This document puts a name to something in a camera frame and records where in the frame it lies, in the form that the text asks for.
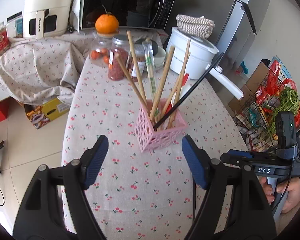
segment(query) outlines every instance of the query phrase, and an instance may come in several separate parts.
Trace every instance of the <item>microwave oven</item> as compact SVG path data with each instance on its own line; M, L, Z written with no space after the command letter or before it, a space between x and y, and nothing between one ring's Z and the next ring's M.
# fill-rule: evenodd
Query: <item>microwave oven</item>
M95 28L98 17L111 12L120 27L165 29L174 0L82 0L80 27Z

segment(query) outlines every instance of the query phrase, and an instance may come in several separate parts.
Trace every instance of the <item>human hand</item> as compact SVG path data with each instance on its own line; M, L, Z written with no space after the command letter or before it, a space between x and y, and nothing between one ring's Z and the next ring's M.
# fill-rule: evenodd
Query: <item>human hand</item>
M266 177L261 177L259 181L263 188L263 192L266 194L266 198L268 202L272 203L274 201L274 196L272 195L272 186L266 183L267 181ZM283 193L287 186L287 183L288 181L286 180L278 184L276 191L278 193ZM288 191L288 196L286 202L284 203L283 209L281 211L282 214L289 212L300 202L300 179L299 178L291 179L287 191Z

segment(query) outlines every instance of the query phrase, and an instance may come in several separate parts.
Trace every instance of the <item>tile floor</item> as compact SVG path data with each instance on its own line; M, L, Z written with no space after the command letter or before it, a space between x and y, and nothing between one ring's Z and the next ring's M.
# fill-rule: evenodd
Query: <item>tile floor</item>
M23 195L40 164L61 165L63 135L68 114L36 130L24 109L10 100L9 117L0 122L0 188L6 200L0 207L0 223L12 233Z

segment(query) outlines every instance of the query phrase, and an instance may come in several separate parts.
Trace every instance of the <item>green vegetable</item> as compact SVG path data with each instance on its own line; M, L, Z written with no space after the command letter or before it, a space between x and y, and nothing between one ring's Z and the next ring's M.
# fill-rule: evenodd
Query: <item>green vegetable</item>
M268 135L275 133L274 119L280 111L291 111L293 112L294 116L296 116L300 110L300 101L298 99L298 93L295 90L285 87L284 90L280 92L279 99L280 105L275 109L267 128Z

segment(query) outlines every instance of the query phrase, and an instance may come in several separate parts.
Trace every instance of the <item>jar of goji berries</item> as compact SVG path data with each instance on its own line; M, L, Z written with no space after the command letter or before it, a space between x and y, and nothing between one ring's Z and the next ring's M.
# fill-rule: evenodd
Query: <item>jar of goji berries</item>
M118 53L123 64L126 65L129 50L128 36L121 34L113 36L109 58L108 78L114 81L122 80L124 78L124 72L122 71L119 62L115 59L114 54Z

